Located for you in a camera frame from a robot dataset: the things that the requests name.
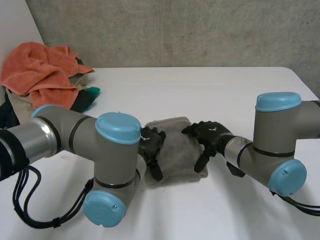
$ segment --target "wall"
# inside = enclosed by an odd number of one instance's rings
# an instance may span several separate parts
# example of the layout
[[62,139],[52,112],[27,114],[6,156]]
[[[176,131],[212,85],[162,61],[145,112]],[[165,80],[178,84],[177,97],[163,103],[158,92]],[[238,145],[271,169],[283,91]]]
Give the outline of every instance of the wall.
[[[8,54],[20,43],[43,43],[24,0],[0,0],[0,68]],[[0,87],[0,105],[4,91]]]
[[46,44],[69,45],[93,67],[283,66],[320,96],[319,0],[27,4]]

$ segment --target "orange cloth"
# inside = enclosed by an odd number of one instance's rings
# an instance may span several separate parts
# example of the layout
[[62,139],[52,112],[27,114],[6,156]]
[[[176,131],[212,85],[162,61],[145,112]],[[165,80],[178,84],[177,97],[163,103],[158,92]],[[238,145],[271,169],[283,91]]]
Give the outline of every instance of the orange cloth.
[[29,94],[35,109],[46,104],[70,109],[79,90],[69,77],[94,72],[78,64],[77,55],[68,46],[22,43],[4,61],[0,85],[19,96]]

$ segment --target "white table surface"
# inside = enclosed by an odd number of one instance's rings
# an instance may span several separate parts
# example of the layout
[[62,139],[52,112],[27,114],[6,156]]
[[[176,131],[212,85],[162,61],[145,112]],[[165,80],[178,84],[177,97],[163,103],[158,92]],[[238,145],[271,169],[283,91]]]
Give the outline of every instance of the white table surface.
[[[187,116],[191,122],[218,121],[235,135],[253,137],[256,97],[266,92],[297,92],[317,100],[297,75],[283,67],[100,68],[89,85],[101,95],[87,114],[120,111],[141,124]],[[295,157],[308,170],[293,198],[320,205],[320,141],[299,140]],[[68,152],[33,164],[42,181],[29,203],[31,217],[62,216],[93,176],[93,164]],[[37,230],[13,210],[17,176],[0,183],[1,240],[317,240],[320,218],[308,216],[272,196],[245,176],[232,176],[220,156],[210,160],[209,176],[198,183],[157,189],[144,184],[126,217],[114,228],[96,226],[83,212],[59,228]],[[31,182],[25,192],[31,188]]]

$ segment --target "gray towel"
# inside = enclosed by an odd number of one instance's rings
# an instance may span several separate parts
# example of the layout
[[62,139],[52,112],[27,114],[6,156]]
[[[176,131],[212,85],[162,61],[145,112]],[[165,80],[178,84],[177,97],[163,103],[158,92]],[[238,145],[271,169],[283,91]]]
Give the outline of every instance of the gray towel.
[[191,138],[181,131],[191,125],[186,117],[175,117],[147,123],[145,126],[164,131],[166,138],[156,157],[163,174],[161,181],[152,178],[146,172],[145,182],[149,186],[165,186],[184,182],[198,182],[208,176],[205,167],[202,172],[194,171],[194,166],[203,150],[195,138]]

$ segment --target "black cable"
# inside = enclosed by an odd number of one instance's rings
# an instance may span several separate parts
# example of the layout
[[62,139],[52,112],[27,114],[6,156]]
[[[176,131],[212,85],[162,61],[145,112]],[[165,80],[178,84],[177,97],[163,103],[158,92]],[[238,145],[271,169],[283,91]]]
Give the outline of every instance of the black cable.
[[[22,209],[20,206],[20,203],[19,203],[19,199],[20,199],[22,191],[24,190],[24,188],[28,182],[29,171],[32,171],[36,174],[37,180],[36,180],[35,184],[33,185],[31,191],[26,196],[24,204],[23,204],[23,209]],[[14,190],[13,190],[13,194],[12,194],[12,202],[13,202],[14,210],[16,211],[16,213],[18,214],[18,216],[21,218],[21,220],[24,223],[26,223],[27,225],[29,225],[30,227],[35,228],[35,229],[47,229],[47,228],[52,228],[52,227],[57,228],[61,224],[72,219],[81,209],[86,195],[88,194],[88,192],[92,189],[92,187],[94,185],[94,180],[92,178],[86,183],[84,189],[80,193],[79,197],[76,199],[76,201],[73,204],[73,206],[71,207],[71,209],[66,214],[64,214],[62,217],[57,217],[51,221],[43,221],[42,222],[42,221],[36,221],[36,220],[32,219],[28,213],[28,204],[29,204],[30,198],[33,195],[33,193],[35,192],[35,190],[37,189],[37,187],[39,186],[40,182],[41,182],[40,171],[33,166],[27,166],[25,169],[23,169],[22,171],[19,172],[18,179],[16,181],[16,184],[15,184]]]
[[278,197],[281,198],[283,201],[287,202],[288,204],[294,206],[296,209],[300,210],[301,212],[303,212],[305,214],[320,217],[320,210],[319,210],[320,206],[303,204],[303,203],[300,203],[300,202],[293,200],[291,197],[288,197],[288,196],[285,197],[285,196],[278,195]]

